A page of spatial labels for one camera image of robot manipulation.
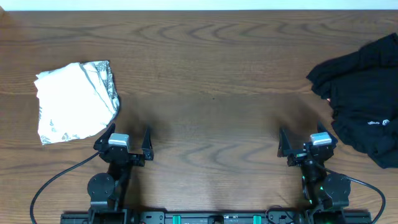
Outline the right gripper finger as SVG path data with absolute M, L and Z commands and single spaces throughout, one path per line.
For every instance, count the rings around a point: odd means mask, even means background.
M 316 145 L 333 145 L 335 146 L 338 143 L 337 138 L 332 135 L 326 127 L 319 121 L 317 123 L 317 136 L 316 136 Z
M 279 147 L 277 151 L 278 157 L 287 157 L 292 151 L 292 146 L 289 139 L 285 133 L 284 128 L 279 129 Z

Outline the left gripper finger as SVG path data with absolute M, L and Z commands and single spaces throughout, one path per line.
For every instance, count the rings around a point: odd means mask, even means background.
M 145 160 L 147 160 L 147 161 L 154 160 L 154 151 L 153 151 L 152 142 L 150 139 L 150 128 L 147 128 L 145 131 L 141 149 L 143 151 Z
M 95 141 L 93 149 L 98 152 L 106 152 L 109 148 L 108 141 L 114 133 L 116 125 L 112 123 L 110 127 Z

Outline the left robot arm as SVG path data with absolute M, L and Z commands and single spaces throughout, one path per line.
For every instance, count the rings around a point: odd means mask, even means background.
M 124 197 L 133 167 L 143 167 L 146 161 L 154 159 L 150 139 L 150 128 L 144 133 L 142 153 L 129 152 L 129 135 L 115 132 L 112 124 L 96 141 L 94 150 L 109 164 L 108 171 L 94 175 L 88 182 L 87 191 L 91 198 L 88 210 L 89 224 L 137 223 L 137 215 L 124 208 Z

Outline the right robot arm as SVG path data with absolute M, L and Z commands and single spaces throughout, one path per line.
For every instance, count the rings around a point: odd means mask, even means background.
M 288 132 L 279 129 L 278 157 L 285 157 L 289 167 L 299 167 L 304 198 L 309 206 L 292 217 L 294 223 L 338 223 L 344 222 L 343 209 L 349 205 L 351 181 L 343 174 L 332 172 L 325 162 L 334 155 L 338 143 L 321 123 L 309 142 L 294 149 Z

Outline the white patterned folded cloth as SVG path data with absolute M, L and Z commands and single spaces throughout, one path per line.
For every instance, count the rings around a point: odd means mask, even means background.
M 119 112 L 108 60 L 74 62 L 36 77 L 37 132 L 43 145 L 94 136 Z

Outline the black clothes pile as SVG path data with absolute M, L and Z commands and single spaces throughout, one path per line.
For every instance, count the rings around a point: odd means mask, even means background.
M 331 126 L 344 144 L 383 169 L 397 167 L 396 33 L 315 66 L 307 79 L 331 100 Z

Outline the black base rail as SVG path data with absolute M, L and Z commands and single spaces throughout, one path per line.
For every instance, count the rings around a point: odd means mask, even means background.
M 251 213 L 177 213 L 149 211 L 137 213 L 133 210 L 120 212 L 65 212 L 60 216 L 61 224 L 266 224 L 266 223 L 320 223 L 320 224 L 364 224 L 371 223 L 370 213 L 360 211 L 316 212 L 313 217 L 281 209 Z

